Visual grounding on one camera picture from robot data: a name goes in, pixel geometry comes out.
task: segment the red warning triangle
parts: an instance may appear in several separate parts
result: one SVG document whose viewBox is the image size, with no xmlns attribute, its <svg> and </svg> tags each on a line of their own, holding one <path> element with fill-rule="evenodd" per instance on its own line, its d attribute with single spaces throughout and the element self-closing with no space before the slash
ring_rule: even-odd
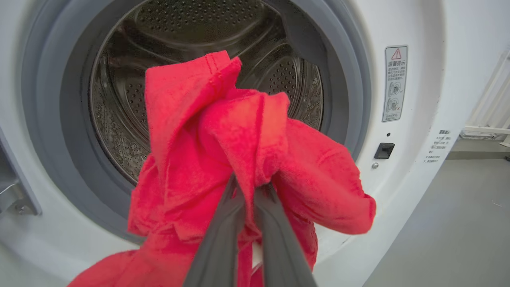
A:
<svg viewBox="0 0 510 287">
<path fill-rule="evenodd" d="M 398 59 L 402 59 L 402 56 L 400 55 L 400 49 L 397 49 L 395 51 L 395 53 L 393 54 L 393 56 L 391 57 L 392 60 L 398 60 Z"/>
</svg>

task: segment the warning label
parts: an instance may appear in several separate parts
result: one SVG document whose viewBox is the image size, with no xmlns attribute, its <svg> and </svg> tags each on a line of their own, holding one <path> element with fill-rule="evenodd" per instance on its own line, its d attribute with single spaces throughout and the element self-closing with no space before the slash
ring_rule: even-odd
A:
<svg viewBox="0 0 510 287">
<path fill-rule="evenodd" d="M 400 119 L 407 76 L 407 47 L 386 48 L 386 93 L 382 121 Z"/>
</svg>

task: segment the stainless steel drum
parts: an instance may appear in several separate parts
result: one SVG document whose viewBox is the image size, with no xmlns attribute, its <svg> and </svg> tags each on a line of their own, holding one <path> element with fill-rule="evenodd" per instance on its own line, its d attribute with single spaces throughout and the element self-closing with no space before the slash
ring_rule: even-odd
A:
<svg viewBox="0 0 510 287">
<path fill-rule="evenodd" d="M 128 180 L 136 183 L 150 152 L 145 70 L 220 50 L 241 58 L 239 88 L 285 92 L 291 100 L 289 116 L 320 128 L 324 99 L 319 69 L 286 42 L 277 12 L 259 0 L 147 1 L 103 43 L 90 87 L 97 139 Z"/>
</svg>

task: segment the red cloth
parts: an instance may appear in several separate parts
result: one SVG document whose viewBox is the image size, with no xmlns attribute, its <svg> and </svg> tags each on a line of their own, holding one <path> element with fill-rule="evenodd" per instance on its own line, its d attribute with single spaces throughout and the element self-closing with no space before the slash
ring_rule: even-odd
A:
<svg viewBox="0 0 510 287">
<path fill-rule="evenodd" d="M 375 201 L 342 145 L 287 118 L 286 94 L 237 89 L 238 58 L 226 52 L 146 73 L 152 153 L 132 194 L 129 231 L 147 240 L 80 274 L 77 286 L 181 286 L 232 172 L 246 199 L 239 239 L 238 286 L 252 276 L 253 190 L 272 180 L 312 268 L 313 222 L 349 234 L 367 232 Z"/>
</svg>

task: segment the washing machine door opening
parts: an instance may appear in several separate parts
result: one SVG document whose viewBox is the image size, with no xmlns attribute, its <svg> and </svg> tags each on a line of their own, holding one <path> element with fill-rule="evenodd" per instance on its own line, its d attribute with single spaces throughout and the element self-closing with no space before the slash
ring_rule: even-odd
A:
<svg viewBox="0 0 510 287">
<path fill-rule="evenodd" d="M 368 62 L 352 14 L 329 11 L 336 20 L 327 20 L 326 2 L 46 0 L 22 67 L 43 166 L 83 214 L 140 242 L 126 228 L 150 152 L 144 72 L 221 50 L 243 62 L 239 88 L 285 92 L 290 117 L 355 158 L 370 111 Z"/>
</svg>

